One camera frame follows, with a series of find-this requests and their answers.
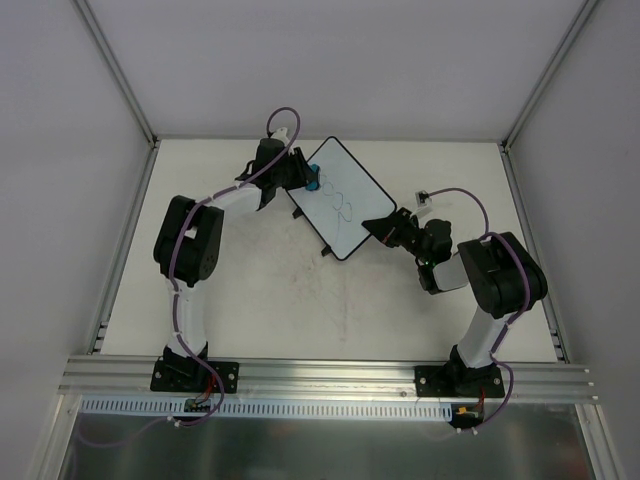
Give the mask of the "blue whiteboard eraser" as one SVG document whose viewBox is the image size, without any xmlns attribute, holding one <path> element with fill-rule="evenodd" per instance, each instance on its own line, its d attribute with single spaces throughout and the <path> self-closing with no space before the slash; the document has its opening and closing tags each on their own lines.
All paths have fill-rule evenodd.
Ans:
<svg viewBox="0 0 640 480">
<path fill-rule="evenodd" d="M 317 191 L 320 189 L 320 167 L 317 164 L 310 164 L 306 172 L 307 183 L 305 189 L 307 191 Z"/>
</svg>

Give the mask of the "small black-framed whiteboard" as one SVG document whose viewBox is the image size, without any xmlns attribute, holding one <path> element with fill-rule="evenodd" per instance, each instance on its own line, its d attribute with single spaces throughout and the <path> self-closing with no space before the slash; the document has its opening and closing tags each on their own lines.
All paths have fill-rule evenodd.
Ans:
<svg viewBox="0 0 640 480">
<path fill-rule="evenodd" d="M 318 188 L 288 196 L 324 242 L 324 252 L 344 261 L 370 237 L 362 223 L 388 217 L 397 204 L 335 137 L 324 140 L 309 163 L 319 167 Z"/>
</svg>

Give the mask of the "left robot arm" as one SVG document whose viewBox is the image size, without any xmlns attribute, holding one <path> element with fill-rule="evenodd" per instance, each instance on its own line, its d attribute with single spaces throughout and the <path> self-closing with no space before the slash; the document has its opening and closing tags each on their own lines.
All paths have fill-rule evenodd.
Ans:
<svg viewBox="0 0 640 480">
<path fill-rule="evenodd" d="M 171 295 L 172 333 L 162 358 L 185 389 L 197 390 L 209 377 L 204 306 L 198 297 L 200 284 L 218 263 L 224 223 L 263 209 L 279 189 L 318 190 L 319 173 L 320 167 L 308 163 L 300 148 L 263 138 L 255 158 L 231 186 L 200 201 L 182 195 L 171 199 L 153 259 Z"/>
</svg>

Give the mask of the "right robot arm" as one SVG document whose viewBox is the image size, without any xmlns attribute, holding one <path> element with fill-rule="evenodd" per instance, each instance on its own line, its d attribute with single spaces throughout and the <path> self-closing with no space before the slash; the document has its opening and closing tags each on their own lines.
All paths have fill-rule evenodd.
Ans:
<svg viewBox="0 0 640 480">
<path fill-rule="evenodd" d="M 419 397 L 503 398 L 502 368 L 495 354 L 509 327 L 546 297 L 542 269 L 510 232 L 489 233 L 453 245 L 451 223 L 432 219 L 424 226 L 401 209 L 362 226 L 383 245 L 414 256 L 419 282 L 431 295 L 470 287 L 476 310 L 463 338 L 441 366 L 414 368 Z"/>
</svg>

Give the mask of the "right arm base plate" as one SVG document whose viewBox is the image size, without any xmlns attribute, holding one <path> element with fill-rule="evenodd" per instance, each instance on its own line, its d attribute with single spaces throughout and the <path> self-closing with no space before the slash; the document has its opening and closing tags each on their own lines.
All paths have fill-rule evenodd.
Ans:
<svg viewBox="0 0 640 480">
<path fill-rule="evenodd" d="M 472 369 L 453 364 L 418 365 L 414 368 L 414 382 L 418 397 L 435 398 L 503 398 L 505 388 L 502 374 L 495 364 Z"/>
</svg>

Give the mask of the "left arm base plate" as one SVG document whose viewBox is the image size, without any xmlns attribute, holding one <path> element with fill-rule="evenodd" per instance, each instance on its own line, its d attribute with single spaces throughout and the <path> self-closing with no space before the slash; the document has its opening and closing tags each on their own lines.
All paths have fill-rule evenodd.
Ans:
<svg viewBox="0 0 640 480">
<path fill-rule="evenodd" d="M 240 364 L 228 361 L 207 361 L 217 372 L 225 394 L 235 394 L 239 380 Z M 150 382 L 154 392 L 204 393 L 212 374 L 192 358 L 183 359 L 178 366 L 170 365 L 164 359 L 157 360 Z"/>
</svg>

